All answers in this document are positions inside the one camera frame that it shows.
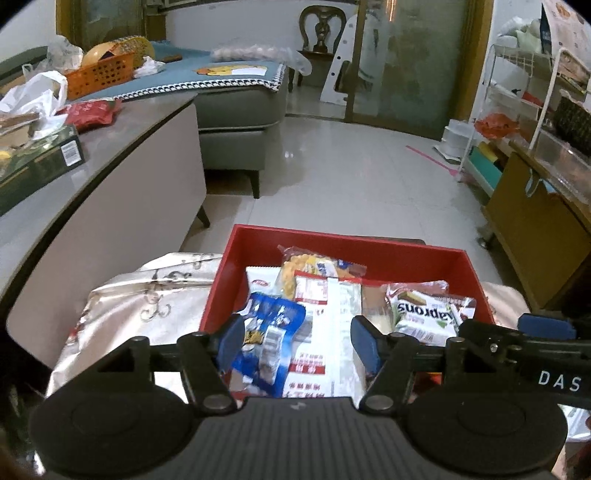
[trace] blue mat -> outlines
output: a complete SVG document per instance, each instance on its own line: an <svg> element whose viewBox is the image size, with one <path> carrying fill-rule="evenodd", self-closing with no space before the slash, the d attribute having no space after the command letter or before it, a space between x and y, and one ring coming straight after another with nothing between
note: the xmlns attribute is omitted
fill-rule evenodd
<svg viewBox="0 0 591 480"><path fill-rule="evenodd" d="M283 81L285 66L279 63L260 60L213 62L208 51L177 48L163 43L154 43L153 45L156 50L156 59L176 54L181 54L183 59L166 64L165 69L159 73L91 93L78 99L77 102L97 98L131 100L146 95L176 92L179 90L246 87L254 85L260 85L277 92ZM207 67L218 69L223 66L266 67L267 71L264 75L221 76L198 74L196 72L196 70Z"/></svg>

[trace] red storage bin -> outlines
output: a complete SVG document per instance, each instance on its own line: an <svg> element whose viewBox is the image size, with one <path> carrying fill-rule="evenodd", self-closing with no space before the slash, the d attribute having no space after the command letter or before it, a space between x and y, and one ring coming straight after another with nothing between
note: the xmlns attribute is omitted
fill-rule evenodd
<svg viewBox="0 0 591 480"><path fill-rule="evenodd" d="M476 299L475 319L494 323L476 272L464 250L405 244L371 237L332 235L263 226L235 225L201 322L214 332L246 303L246 267L278 267L277 248L300 247L367 266L364 280L372 284L447 280L450 293Z"/></svg>

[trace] black circular disc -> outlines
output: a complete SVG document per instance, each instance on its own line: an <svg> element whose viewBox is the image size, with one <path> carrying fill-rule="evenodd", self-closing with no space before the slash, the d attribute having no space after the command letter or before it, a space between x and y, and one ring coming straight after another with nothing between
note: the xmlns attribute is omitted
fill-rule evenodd
<svg viewBox="0 0 591 480"><path fill-rule="evenodd" d="M189 439L192 415L172 392L87 393L67 386L34 412L31 440L45 466L77 478L152 468Z"/></svg>
<svg viewBox="0 0 591 480"><path fill-rule="evenodd" d="M438 388L408 406L406 429L418 449L441 465L501 476L554 465L567 424L543 395Z"/></svg>

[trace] blue snack package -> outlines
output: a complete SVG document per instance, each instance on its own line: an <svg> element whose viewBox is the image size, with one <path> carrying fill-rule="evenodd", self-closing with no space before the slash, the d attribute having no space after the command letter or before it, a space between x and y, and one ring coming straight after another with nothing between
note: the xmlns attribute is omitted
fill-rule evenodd
<svg viewBox="0 0 591 480"><path fill-rule="evenodd" d="M245 309L244 345L232 366L253 385L280 398L291 362L291 343L306 308L294 301L252 293Z"/></svg>

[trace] gray tabletop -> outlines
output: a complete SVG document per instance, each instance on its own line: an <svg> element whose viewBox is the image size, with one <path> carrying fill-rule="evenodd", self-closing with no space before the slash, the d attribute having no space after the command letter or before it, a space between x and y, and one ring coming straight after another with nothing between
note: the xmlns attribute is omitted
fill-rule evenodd
<svg viewBox="0 0 591 480"><path fill-rule="evenodd" d="M180 92L123 104L115 123L80 135L85 163L0 216L0 299L49 228L125 151L196 96Z"/></svg>

